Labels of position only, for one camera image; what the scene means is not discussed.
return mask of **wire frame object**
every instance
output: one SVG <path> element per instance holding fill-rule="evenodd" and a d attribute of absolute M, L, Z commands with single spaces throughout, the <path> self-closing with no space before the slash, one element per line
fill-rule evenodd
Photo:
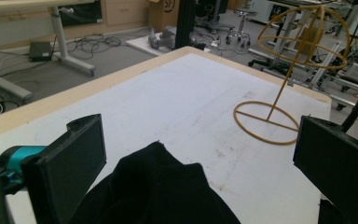
<path fill-rule="evenodd" d="M 289 14 L 297 13 L 297 12 L 304 13 L 303 14 L 304 18 L 301 19 L 301 21 L 303 21 L 302 24 L 297 24 L 297 28 L 299 26 L 299 29 L 298 29 L 298 32 L 296 33 L 296 35 L 288 35 L 288 36 L 264 35 L 266 30 L 272 25 L 272 23 L 282 21 L 282 19 L 284 17 L 286 17 L 286 19 L 287 19 L 287 18 L 289 18 Z M 322 36 L 322 34 L 324 33 L 324 21 L 326 20 L 327 16 L 331 16 L 336 21 L 338 21 L 342 25 L 343 29 L 346 32 L 346 48 L 342 54 L 340 54 L 339 52 L 335 52 L 328 47 L 320 45 L 318 38 L 315 38 L 315 36 L 316 37 Z M 287 55 L 280 54 L 280 52 L 276 52 L 272 49 L 267 48 L 264 45 L 264 42 L 262 42 L 262 40 L 265 40 L 265 39 L 269 39 L 269 40 L 275 39 L 275 40 L 278 40 L 277 43 L 279 43 L 279 41 L 282 41 L 283 45 L 287 41 L 294 41 L 294 43 L 296 43 L 296 45 L 298 46 L 297 52 L 294 56 L 293 55 L 287 56 Z M 268 139 L 267 137 L 260 136 L 260 134 L 255 133 L 254 131 L 251 131 L 249 128 L 247 128 L 246 125 L 244 124 L 244 122 L 241 121 L 240 118 L 241 118 L 241 116 L 246 116 L 251 119 L 257 119 L 257 120 L 264 121 L 268 125 L 273 125 L 273 126 L 276 126 L 279 128 L 283 128 L 286 131 L 289 130 L 290 132 L 298 132 L 299 125 L 298 125 L 298 122 L 296 121 L 296 119 L 293 118 L 289 113 L 287 113 L 283 109 L 277 107 L 277 103 L 281 97 L 282 91 L 283 91 L 289 77 L 291 76 L 296 63 L 303 64 L 303 65 L 310 66 L 310 67 L 324 68 L 324 69 L 343 68 L 347 65 L 346 57 L 347 57 L 349 49 L 350 49 L 350 39 L 351 39 L 351 37 L 350 37 L 350 32 L 349 32 L 347 23 L 336 12 L 334 12 L 330 9 L 324 8 L 324 6 L 322 6 L 322 5 L 310 6 L 310 7 L 297 7 L 297 8 L 288 10 L 288 11 L 276 16 L 273 20 L 271 20 L 265 26 L 263 31 L 260 33 L 259 37 L 257 38 L 257 44 L 262 49 L 277 56 L 278 58 L 282 58 L 286 61 L 291 62 L 291 65 L 290 65 L 289 69 L 287 70 L 283 84 L 282 84 L 282 86 L 278 92 L 278 95 L 275 98 L 275 101 L 272 105 L 265 103 L 265 102 L 248 101 L 248 102 L 243 102 L 234 108 L 234 119 L 236 120 L 238 125 L 244 131 L 246 131 L 248 134 L 250 134 L 252 137 L 259 139 L 266 143 L 270 143 L 270 144 L 274 144 L 274 145 L 290 145 L 290 144 L 295 143 L 296 138 L 293 140 L 279 141 L 279 140 L 271 140 L 271 139 Z M 303 51 L 306 51 L 306 49 L 308 49 L 306 57 L 301 57 L 303 59 L 303 60 L 301 60 L 300 55 Z M 337 58 L 339 58 L 342 61 L 342 64 L 340 64 L 340 65 L 323 65 L 320 63 L 312 63 L 310 58 L 313 55 L 313 52 L 318 49 L 322 49 L 328 53 L 332 53 L 334 56 L 336 56 Z M 266 118 L 262 118 L 255 114 L 248 113 L 248 112 L 244 111 L 246 109 L 246 106 L 249 106 L 249 105 L 261 105 L 261 106 L 269 107 L 270 111 L 268 113 L 268 116 Z M 286 124 L 281 124 L 280 122 L 271 120 L 272 113 L 276 110 L 278 112 L 280 112 L 282 115 L 284 115 L 285 117 L 287 117 L 288 119 L 290 119 L 290 121 L 293 124 L 286 125 Z"/>

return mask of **cabinet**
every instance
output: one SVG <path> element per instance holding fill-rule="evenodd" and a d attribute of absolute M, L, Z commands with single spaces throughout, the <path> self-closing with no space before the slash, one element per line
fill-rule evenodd
<path fill-rule="evenodd" d="M 145 22 L 149 2 L 145 0 L 106 0 L 106 24 Z"/>

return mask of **wire sphere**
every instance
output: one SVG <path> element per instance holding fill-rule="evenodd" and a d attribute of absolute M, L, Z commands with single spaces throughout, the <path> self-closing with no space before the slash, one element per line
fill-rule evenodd
<path fill-rule="evenodd" d="M 301 19 L 303 21 L 303 24 L 292 24 L 299 26 L 299 29 L 296 32 L 296 35 L 289 35 L 289 36 L 279 36 L 279 35 L 265 35 L 265 32 L 267 28 L 269 28 L 273 23 L 280 22 L 284 17 L 286 19 L 287 16 L 290 13 L 298 13 L 302 12 L 305 18 Z M 322 36 L 324 34 L 324 22 L 327 19 L 327 17 L 331 18 L 331 20 L 338 21 L 341 25 L 344 31 L 346 32 L 346 40 L 342 40 L 344 43 L 346 42 L 346 48 L 343 54 L 340 54 L 339 52 L 335 52 L 331 50 L 330 48 L 326 46 L 320 45 L 318 36 Z M 276 52 L 270 48 L 267 48 L 264 42 L 262 40 L 281 40 L 281 41 L 294 41 L 296 43 L 296 46 L 298 46 L 298 52 L 306 51 L 308 49 L 308 55 L 303 60 L 298 59 L 298 55 L 292 57 L 288 55 L 280 54 L 280 52 Z M 292 63 L 299 63 L 311 67 L 317 67 L 317 68 L 325 68 L 325 69 L 340 69 L 347 65 L 348 61 L 346 59 L 349 50 L 350 50 L 350 31 L 348 28 L 348 24 L 333 10 L 330 10 L 328 8 L 325 8 L 324 6 L 310 6 L 310 7 L 297 7 L 291 10 L 288 10 L 275 18 L 273 18 L 263 29 L 263 31 L 260 33 L 259 37 L 257 38 L 257 44 L 264 49 L 265 51 L 280 57 L 282 59 L 285 59 L 287 61 L 290 61 Z M 312 56 L 312 53 L 317 49 L 323 49 L 327 53 L 332 53 L 334 56 L 339 58 L 342 61 L 342 64 L 340 65 L 322 65 L 319 63 L 312 63 L 310 57 Z"/>

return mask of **table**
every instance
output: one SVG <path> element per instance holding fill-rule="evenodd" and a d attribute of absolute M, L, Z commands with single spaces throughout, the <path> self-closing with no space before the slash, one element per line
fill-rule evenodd
<path fill-rule="evenodd" d="M 100 113 L 107 164 L 96 183 L 119 159 L 159 140 L 182 163 L 199 162 L 242 223 L 316 224 L 321 193 L 293 165 L 295 145 L 260 142 L 233 118 L 245 100 L 271 103 L 281 84 L 182 48 L 0 115 L 0 154 L 12 146 L 46 146 L 69 121 Z M 327 96 L 294 86 L 284 89 L 278 106 L 297 120 L 309 114 L 329 119 L 330 104 Z M 8 203 L 17 223 L 34 223 L 26 192 L 8 196 Z"/>
<path fill-rule="evenodd" d="M 52 11 L 51 17 L 9 21 L 0 23 L 0 45 L 15 43 L 25 39 L 33 39 L 41 36 L 56 34 L 60 46 L 60 52 L 55 52 L 63 63 L 80 67 L 83 70 L 94 74 L 95 67 L 93 65 L 83 63 L 68 55 L 65 37 L 62 29 L 62 22 L 58 6 L 69 4 L 89 3 L 92 0 L 16 0 L 16 1 L 0 1 L 0 11 L 15 10 L 28 7 L 49 7 Z M 10 91 L 14 95 L 20 97 L 24 103 L 27 103 L 33 97 L 33 94 L 11 82 L 0 77 L 0 88 Z"/>

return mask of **black box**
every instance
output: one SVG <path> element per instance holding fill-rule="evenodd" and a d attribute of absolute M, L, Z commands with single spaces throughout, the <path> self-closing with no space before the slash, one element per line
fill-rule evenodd
<path fill-rule="evenodd" d="M 48 62 L 51 61 L 53 50 L 49 42 L 31 42 L 30 62 Z"/>

